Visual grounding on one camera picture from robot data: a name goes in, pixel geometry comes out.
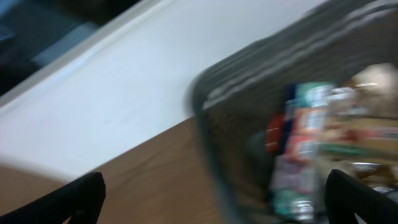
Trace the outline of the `snack bag with barcode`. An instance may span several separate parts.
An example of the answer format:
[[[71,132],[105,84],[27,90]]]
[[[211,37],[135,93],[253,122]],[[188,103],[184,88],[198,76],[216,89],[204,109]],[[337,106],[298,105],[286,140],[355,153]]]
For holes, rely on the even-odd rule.
[[[351,77],[356,102],[371,116],[397,118],[397,69],[390,63],[370,65]]]

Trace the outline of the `grey plastic basket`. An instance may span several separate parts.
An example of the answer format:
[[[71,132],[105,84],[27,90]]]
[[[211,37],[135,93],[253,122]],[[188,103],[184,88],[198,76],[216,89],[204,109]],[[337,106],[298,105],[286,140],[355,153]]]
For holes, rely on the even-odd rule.
[[[202,156],[226,223],[283,223],[267,188],[267,125],[293,83],[342,83],[397,64],[396,1],[327,1],[301,20],[205,70],[192,93]]]

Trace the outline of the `Kleenex tissue multipack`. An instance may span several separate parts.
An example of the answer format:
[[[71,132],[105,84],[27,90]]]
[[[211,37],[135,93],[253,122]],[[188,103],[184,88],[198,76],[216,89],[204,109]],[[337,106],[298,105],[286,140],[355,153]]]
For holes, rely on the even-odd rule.
[[[333,87],[331,82],[288,87],[270,191],[274,212],[299,223],[315,221],[318,180],[314,162]]]

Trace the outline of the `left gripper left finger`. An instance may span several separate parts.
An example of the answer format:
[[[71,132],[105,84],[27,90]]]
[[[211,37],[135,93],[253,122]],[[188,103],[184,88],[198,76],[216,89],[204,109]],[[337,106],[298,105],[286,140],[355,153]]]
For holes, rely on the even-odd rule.
[[[106,198],[101,172],[90,172],[1,216],[1,224],[96,224]]]

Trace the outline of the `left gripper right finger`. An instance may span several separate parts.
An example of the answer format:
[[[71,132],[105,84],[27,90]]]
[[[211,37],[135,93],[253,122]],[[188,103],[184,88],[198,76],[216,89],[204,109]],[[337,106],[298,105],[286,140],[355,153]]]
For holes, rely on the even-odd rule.
[[[357,224],[359,215],[367,224],[397,224],[397,203],[333,169],[325,184],[324,196],[330,224]]]

